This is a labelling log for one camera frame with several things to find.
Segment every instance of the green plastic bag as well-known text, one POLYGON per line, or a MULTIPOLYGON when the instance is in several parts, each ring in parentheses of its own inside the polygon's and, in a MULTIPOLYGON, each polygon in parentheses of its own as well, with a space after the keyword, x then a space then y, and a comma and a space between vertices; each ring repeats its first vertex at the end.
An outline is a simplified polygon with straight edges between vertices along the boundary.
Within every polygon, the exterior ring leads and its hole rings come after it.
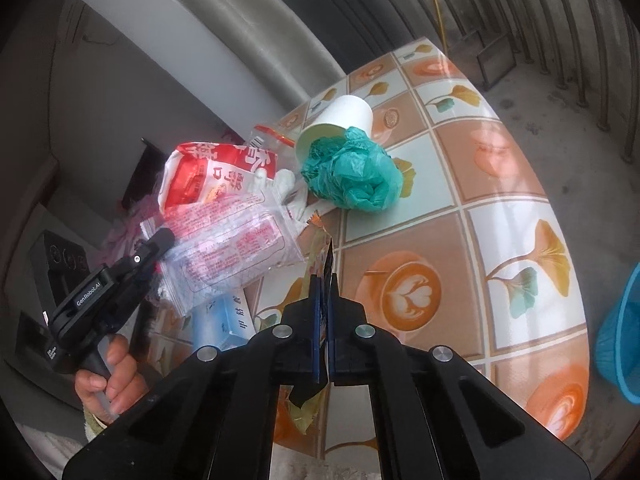
POLYGON ((343 209, 382 211, 400 196, 402 173, 359 128, 316 139, 302 165, 309 190, 343 209))

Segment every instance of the metal screw head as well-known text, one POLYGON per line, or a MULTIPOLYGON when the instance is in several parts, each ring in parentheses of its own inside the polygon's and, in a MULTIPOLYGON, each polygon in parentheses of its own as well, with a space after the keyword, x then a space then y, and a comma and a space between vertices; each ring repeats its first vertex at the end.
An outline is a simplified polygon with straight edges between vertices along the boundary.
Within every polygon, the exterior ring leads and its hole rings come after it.
POLYGON ((289 325, 276 325, 271 333, 278 339, 286 339, 293 334, 293 329, 289 325))
POLYGON ((201 361, 213 361, 218 355, 218 351, 213 348, 213 346, 203 346, 198 350, 196 355, 201 361))
POLYGON ((358 325, 356 327, 356 335, 363 338, 373 337, 376 333, 376 329, 371 325, 358 325))
POLYGON ((453 350, 448 346, 436 346, 431 353, 433 353, 433 356, 438 361, 442 361, 443 363, 453 359, 453 350))

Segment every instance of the white paper cup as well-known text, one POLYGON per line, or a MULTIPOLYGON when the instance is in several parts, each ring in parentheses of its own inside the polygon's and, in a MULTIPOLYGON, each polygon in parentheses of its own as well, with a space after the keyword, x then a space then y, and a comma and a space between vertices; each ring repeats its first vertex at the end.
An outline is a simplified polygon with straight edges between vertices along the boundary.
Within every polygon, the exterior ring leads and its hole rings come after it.
POLYGON ((309 155, 309 147, 322 137, 342 137, 351 126, 361 129, 371 138, 373 111, 364 99, 355 95, 338 97, 316 120, 307 126, 296 141, 296 158, 300 166, 309 155))

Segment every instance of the blue bucket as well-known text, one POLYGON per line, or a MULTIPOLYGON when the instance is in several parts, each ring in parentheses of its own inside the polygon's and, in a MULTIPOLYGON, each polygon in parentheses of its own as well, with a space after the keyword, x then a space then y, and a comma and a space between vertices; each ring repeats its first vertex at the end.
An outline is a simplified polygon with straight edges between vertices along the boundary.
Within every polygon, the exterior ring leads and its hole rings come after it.
POLYGON ((640 264, 626 282, 625 293, 600 327, 596 368, 633 404, 640 404, 640 264))

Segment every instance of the finger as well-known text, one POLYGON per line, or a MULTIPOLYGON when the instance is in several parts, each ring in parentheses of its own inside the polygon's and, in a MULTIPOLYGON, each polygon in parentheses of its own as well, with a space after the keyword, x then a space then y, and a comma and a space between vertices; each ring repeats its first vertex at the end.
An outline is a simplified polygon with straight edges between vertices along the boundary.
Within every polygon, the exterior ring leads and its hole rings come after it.
POLYGON ((148 388, 144 378, 142 375, 136 374, 127 387, 111 401, 111 411, 120 414, 128 410, 147 392, 148 388))
POLYGON ((108 364, 110 364, 111 366, 115 366, 124 359, 128 352, 129 341, 127 341, 127 338, 123 335, 116 334, 115 336, 113 336, 113 339, 109 343, 105 359, 107 359, 108 364))
POLYGON ((113 368, 113 373, 107 382, 107 399, 114 399, 135 377, 138 371, 138 363, 130 355, 124 356, 124 359, 120 361, 113 368))
POLYGON ((113 417, 105 411, 95 394, 104 389, 107 379, 99 375, 92 374, 87 370, 78 370, 76 373, 76 394, 80 398, 82 405, 104 422, 111 422, 113 417))
POLYGON ((107 379, 88 370, 78 370, 76 373, 76 393, 80 400, 100 392, 107 387, 107 379))

